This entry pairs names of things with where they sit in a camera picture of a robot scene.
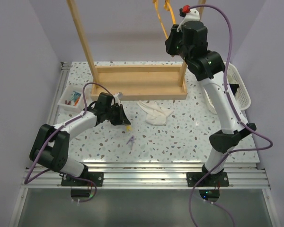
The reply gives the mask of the purple clothespin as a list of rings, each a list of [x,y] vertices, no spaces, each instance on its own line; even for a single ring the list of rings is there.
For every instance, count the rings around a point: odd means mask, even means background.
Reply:
[[[127,141],[126,144],[130,147],[130,149],[133,149],[134,141],[135,141],[135,137],[134,136],[131,136],[129,138],[129,140]]]

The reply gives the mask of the white underwear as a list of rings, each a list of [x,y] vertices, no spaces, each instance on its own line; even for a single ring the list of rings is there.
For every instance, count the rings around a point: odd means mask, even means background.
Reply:
[[[174,112],[173,109],[160,107],[156,102],[151,104],[138,101],[137,105],[147,114],[145,121],[150,125],[166,125],[167,118]]]

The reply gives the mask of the orange plastic hanger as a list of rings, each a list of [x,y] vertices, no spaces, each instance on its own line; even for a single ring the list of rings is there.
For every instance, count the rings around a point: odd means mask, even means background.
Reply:
[[[166,29],[165,23],[167,22],[167,13],[170,15],[170,23],[172,25],[177,23],[176,16],[174,10],[172,8],[172,4],[170,0],[163,0],[163,3],[159,0],[152,0],[152,4],[154,6],[157,18],[159,20],[161,29],[165,36],[165,39],[168,38],[168,31]]]

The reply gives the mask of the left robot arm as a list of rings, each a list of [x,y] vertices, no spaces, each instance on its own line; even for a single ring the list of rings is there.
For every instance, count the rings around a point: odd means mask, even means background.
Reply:
[[[33,164],[25,178],[25,184],[37,178],[32,177],[31,174],[39,164],[47,171],[64,176],[63,186],[67,186],[68,181],[71,186],[94,186],[95,182],[88,167],[69,157],[69,144],[73,138],[105,121],[109,121],[113,126],[131,124],[125,115],[123,105],[109,93],[101,93],[97,101],[86,106],[78,115],[66,122],[42,125],[29,155]]]

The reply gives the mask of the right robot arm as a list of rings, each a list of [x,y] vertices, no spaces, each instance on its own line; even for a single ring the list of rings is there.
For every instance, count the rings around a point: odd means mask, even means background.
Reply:
[[[188,21],[173,25],[165,41],[169,55],[180,56],[197,81],[207,92],[214,105],[221,129],[209,137],[212,150],[202,171],[187,173],[188,186],[215,187],[229,186],[224,172],[226,156],[239,142],[250,135],[249,123],[236,104],[231,87],[227,81],[225,64],[217,52],[208,50],[207,28],[200,21]]]

